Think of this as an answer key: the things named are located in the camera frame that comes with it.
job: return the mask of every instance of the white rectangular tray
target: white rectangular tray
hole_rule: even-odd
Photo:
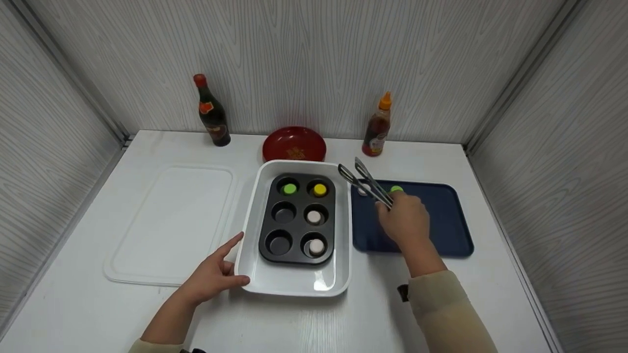
[[[258,242],[266,202],[273,180],[283,173],[324,175],[336,188],[335,240],[332,257],[324,264],[290,265],[265,260]],[[336,296],[345,291],[351,278],[352,223],[349,184],[338,174],[338,165],[310,161],[276,160],[265,163],[257,178],[244,220],[244,238],[237,253],[235,273],[251,282],[245,290],[289,296]]]
[[[165,165],[153,179],[117,247],[107,279],[178,286],[223,239],[237,185],[224,166]]]

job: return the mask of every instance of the black muffin pan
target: black muffin pan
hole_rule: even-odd
[[[285,195],[283,187],[295,184],[296,192]],[[314,196],[314,186],[321,183],[327,194]],[[333,182],[322,175],[285,173],[273,180],[261,236],[259,252],[264,259],[274,263],[322,264],[331,258],[334,244],[336,189]],[[306,215],[316,210],[321,213],[318,225],[310,224]],[[309,252],[310,241],[319,239],[325,245],[322,254]]]

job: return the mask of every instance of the white cap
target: white cap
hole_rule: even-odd
[[[370,190],[371,189],[371,186],[369,184],[365,184],[365,183],[362,183],[362,187],[365,188],[366,190]],[[357,188],[357,193],[359,193],[360,196],[366,196],[367,195],[364,191],[362,191],[361,188]]]
[[[307,218],[309,223],[319,224],[321,220],[321,215],[319,211],[309,211]]]
[[[313,239],[310,241],[310,254],[312,256],[321,255],[325,252],[325,244],[320,239]]]

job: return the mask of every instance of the metal tongs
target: metal tongs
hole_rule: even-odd
[[[362,177],[366,181],[365,184],[367,184],[370,187],[370,189],[365,188],[364,185],[360,182],[360,180],[358,180],[358,178],[356,178],[355,175],[353,175],[353,173],[351,173],[351,171],[349,171],[349,169],[346,166],[342,164],[338,165],[338,172],[340,173],[340,176],[345,178],[345,180],[347,180],[351,185],[355,186],[359,190],[362,190],[364,193],[370,196],[373,200],[380,201],[382,204],[386,205],[388,209],[391,209],[393,207],[393,201],[391,197],[375,181],[371,173],[369,173],[369,170],[366,168],[364,163],[360,161],[358,157],[355,157],[355,170],[357,170],[357,172],[360,173],[360,175],[362,175]]]

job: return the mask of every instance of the muffin pan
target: muffin pan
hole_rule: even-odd
[[[334,245],[336,190],[322,175],[284,173],[272,184],[259,252],[274,263],[322,264]]]

